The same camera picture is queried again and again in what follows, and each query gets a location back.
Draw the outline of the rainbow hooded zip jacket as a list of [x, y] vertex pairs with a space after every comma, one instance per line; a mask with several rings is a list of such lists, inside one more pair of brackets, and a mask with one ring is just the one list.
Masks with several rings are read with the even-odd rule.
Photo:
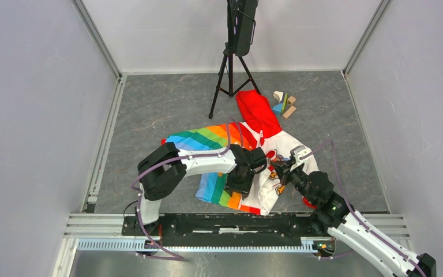
[[[249, 150], [261, 147], [272, 162], [289, 160], [291, 150], [302, 145], [281, 128], [266, 97], [255, 90], [242, 91], [236, 101], [243, 120], [231, 123], [229, 132], [225, 124], [212, 125], [174, 133], [163, 142], [172, 142], [177, 148], [190, 151], [219, 149], [228, 143], [242, 144]], [[222, 173], [203, 174], [195, 196], [212, 204], [267, 215], [285, 189], [271, 165], [254, 177], [246, 198], [239, 193], [227, 193], [226, 179]]]

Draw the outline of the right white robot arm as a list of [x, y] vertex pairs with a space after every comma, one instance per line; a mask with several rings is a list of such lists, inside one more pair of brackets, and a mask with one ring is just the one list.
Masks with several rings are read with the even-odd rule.
[[437, 276], [436, 260], [401, 246], [374, 227], [334, 190], [327, 173], [306, 174], [295, 161], [271, 163], [282, 184], [292, 184], [315, 207], [310, 215], [314, 234], [335, 237], [359, 253], [383, 276]]

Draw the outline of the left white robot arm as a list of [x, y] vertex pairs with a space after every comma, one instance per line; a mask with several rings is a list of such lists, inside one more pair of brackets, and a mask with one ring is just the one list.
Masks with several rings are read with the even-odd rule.
[[167, 142], [137, 165], [139, 185], [132, 185], [138, 193], [136, 227], [144, 235], [157, 230], [162, 199], [170, 195], [185, 177], [224, 174], [223, 191], [229, 196], [245, 199], [255, 175], [266, 166], [267, 158], [261, 148], [249, 150], [230, 144], [220, 149], [189, 151]]

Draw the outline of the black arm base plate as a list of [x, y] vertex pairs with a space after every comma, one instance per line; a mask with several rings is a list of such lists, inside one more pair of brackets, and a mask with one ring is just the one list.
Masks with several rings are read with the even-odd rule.
[[168, 246], [299, 246], [314, 239], [314, 246], [335, 239], [313, 229], [308, 214], [163, 214], [144, 226], [147, 233]]

